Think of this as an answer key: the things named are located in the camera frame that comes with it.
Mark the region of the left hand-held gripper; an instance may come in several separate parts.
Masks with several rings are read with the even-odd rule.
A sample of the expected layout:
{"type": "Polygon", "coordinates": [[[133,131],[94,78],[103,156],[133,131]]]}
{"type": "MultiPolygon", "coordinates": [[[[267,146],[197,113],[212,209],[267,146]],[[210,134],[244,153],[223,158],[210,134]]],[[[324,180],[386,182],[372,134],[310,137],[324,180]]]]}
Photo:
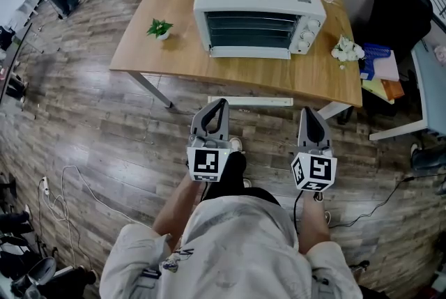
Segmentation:
{"type": "Polygon", "coordinates": [[[192,119],[191,134],[187,145],[187,167],[191,179],[220,182],[231,153],[227,100],[218,98],[199,110],[192,119]]]}

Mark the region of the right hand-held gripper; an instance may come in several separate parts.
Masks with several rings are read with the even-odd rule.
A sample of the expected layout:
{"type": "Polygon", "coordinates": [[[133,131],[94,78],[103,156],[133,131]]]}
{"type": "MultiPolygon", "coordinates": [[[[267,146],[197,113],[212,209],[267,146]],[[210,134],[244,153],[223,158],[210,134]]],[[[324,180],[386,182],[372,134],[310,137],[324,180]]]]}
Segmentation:
{"type": "Polygon", "coordinates": [[[300,116],[298,152],[291,163],[298,190],[324,192],[335,183],[337,158],[330,146],[326,120],[312,108],[304,107],[300,116]]]}

